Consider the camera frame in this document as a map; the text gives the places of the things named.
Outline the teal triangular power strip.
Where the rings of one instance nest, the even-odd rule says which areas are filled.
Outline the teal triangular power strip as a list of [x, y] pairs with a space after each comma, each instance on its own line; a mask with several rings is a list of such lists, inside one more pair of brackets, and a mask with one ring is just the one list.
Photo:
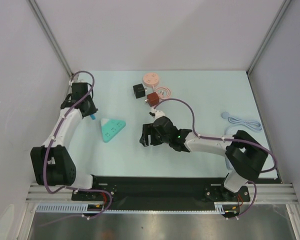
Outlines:
[[100, 125], [102, 139], [105, 143], [108, 143], [126, 126], [126, 122], [119, 119], [102, 118]]

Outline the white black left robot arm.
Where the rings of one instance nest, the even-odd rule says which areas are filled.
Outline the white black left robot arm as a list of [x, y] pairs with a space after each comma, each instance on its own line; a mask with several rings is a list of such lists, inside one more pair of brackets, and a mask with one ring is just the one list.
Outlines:
[[75, 130], [83, 118], [97, 112], [93, 102], [92, 85], [75, 82], [60, 106], [58, 121], [41, 146], [33, 147], [30, 158], [35, 180], [43, 186], [70, 186], [83, 189], [90, 200], [100, 196], [101, 188], [93, 183], [93, 176], [76, 169], [68, 148]]

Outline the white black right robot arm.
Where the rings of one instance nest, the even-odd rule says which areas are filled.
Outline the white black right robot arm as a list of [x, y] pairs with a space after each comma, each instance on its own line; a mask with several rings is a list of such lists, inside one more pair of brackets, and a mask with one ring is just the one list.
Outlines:
[[144, 147], [167, 144], [177, 152], [205, 152], [227, 158], [233, 170], [227, 174], [218, 190], [220, 199], [226, 201], [235, 200], [243, 185], [259, 178], [269, 155], [243, 130], [238, 130], [230, 137], [203, 137], [191, 129], [178, 129], [166, 116], [143, 124], [139, 142]]

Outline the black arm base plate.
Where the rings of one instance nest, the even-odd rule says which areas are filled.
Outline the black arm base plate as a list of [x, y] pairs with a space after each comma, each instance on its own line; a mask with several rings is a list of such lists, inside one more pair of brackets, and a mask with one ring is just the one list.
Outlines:
[[238, 193], [221, 189], [221, 177], [97, 176], [93, 186], [110, 193], [110, 210], [207, 211], [215, 202], [248, 203], [253, 193], [242, 186]]

